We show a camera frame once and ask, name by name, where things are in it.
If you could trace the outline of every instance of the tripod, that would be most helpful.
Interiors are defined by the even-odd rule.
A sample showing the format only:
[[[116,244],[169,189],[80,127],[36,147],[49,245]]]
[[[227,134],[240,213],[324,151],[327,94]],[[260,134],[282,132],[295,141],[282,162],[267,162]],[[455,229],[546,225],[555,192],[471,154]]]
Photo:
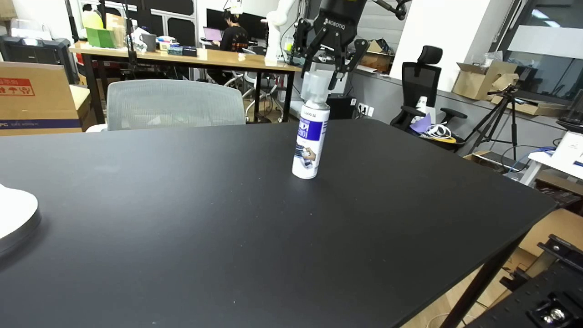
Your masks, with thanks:
[[[508,103],[510,103],[510,120],[511,120],[511,160],[515,162],[515,147],[517,147],[517,125],[515,125],[515,98],[513,92],[517,90],[515,85],[508,85],[502,90],[497,92],[490,92],[490,94],[500,94],[502,98],[499,100],[499,103],[479,120],[479,123],[471,129],[471,132],[466,136],[466,140],[471,138],[473,132],[477,132],[477,138],[473,140],[470,152],[482,141],[490,141],[499,120],[502,118]]]

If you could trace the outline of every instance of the window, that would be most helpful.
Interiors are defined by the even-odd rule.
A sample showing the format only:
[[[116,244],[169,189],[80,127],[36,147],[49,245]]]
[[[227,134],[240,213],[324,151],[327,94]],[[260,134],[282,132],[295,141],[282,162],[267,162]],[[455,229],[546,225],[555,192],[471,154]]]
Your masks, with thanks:
[[[517,0],[493,49],[519,63],[521,90],[570,100],[583,89],[583,0]]]

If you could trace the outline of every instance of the wooden desk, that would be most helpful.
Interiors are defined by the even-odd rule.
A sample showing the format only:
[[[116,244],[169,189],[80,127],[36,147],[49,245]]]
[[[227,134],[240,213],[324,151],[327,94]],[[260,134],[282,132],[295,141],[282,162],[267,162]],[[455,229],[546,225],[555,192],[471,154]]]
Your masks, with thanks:
[[[486,262],[471,305],[553,207],[373,120],[331,121],[298,180],[295,131],[1,138],[1,183],[41,214],[0,260],[1,326],[400,326]]]
[[[72,52],[83,56],[83,65],[92,67],[92,59],[127,59],[127,49],[103,49],[91,47],[85,41],[78,41],[71,47]],[[264,56],[260,54],[244,54],[244,59],[238,59],[238,52],[216,50],[216,49],[198,49],[198,56],[176,56],[176,54],[160,54],[160,52],[142,52],[136,54],[142,63],[173,63],[187,67],[224,67],[233,70],[255,70],[256,72],[256,89],[260,87],[262,72],[280,72],[285,74],[285,101],[284,116],[289,118],[289,101],[293,90],[293,74],[300,70],[296,65],[265,65]],[[92,69],[85,69],[87,85],[91,89],[91,107],[94,109],[96,121],[103,121],[101,100],[96,87],[96,78]],[[258,116],[258,92],[255,92],[255,121]]]

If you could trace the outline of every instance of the spray can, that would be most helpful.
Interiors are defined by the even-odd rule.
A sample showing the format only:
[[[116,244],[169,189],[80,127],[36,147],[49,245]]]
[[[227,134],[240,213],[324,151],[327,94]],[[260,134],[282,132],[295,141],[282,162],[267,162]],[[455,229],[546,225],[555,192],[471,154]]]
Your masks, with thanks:
[[[309,100],[300,109],[291,172],[298,178],[313,178],[320,163],[324,134],[329,118],[327,80],[311,80]]]

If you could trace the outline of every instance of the gray chair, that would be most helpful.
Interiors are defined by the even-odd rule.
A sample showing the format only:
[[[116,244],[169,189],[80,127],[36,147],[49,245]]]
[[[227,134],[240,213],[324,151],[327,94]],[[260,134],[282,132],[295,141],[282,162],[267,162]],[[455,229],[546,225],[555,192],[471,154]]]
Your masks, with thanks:
[[[242,125],[236,89],[193,80],[123,80],[107,89],[107,131]]]

